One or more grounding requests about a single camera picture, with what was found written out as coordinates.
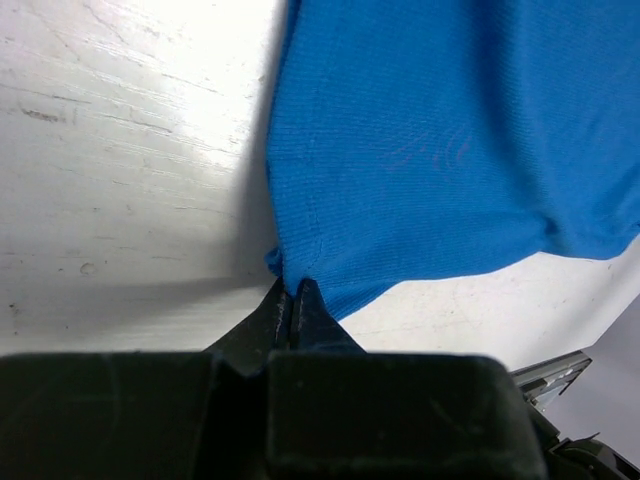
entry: white table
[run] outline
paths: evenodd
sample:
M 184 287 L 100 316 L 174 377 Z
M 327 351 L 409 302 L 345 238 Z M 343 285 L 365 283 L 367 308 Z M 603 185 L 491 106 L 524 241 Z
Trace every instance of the white table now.
M 0 2 L 0 352 L 197 349 L 258 304 L 282 13 L 281 0 Z M 638 293 L 636 242 L 610 262 L 540 254 L 402 284 L 343 325 L 372 350 L 518 368 L 592 344 Z

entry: blue cloth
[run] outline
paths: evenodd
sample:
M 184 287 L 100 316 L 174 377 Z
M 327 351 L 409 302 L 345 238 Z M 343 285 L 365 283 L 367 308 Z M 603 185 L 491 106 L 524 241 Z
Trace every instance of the blue cloth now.
M 294 1 L 283 55 L 268 262 L 338 319 L 640 231 L 637 0 Z

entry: white surface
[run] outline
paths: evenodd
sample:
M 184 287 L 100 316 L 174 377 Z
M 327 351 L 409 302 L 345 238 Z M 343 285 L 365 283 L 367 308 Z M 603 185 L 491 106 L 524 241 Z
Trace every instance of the white surface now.
M 261 145 L 280 0 L 0 2 L 0 352 L 196 349 L 257 305 L 275 244 Z M 640 292 L 536 255 L 400 285 L 344 322 L 366 348 L 511 368 L 592 344 Z

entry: scratched surface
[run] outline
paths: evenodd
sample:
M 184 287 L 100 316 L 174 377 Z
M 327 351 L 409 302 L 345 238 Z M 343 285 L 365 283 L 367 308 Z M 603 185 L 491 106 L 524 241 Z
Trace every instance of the scratched surface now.
M 271 278 L 262 169 L 282 0 L 0 2 L 0 352 L 197 349 Z M 411 282 L 345 320 L 369 349 L 512 368 L 589 345 L 640 293 L 536 255 Z

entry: knit fabric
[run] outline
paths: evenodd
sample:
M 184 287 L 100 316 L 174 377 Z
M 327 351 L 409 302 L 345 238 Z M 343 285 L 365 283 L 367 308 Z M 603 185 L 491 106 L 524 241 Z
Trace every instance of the knit fabric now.
M 267 145 L 290 293 L 389 287 L 640 231 L 640 3 L 298 0 Z

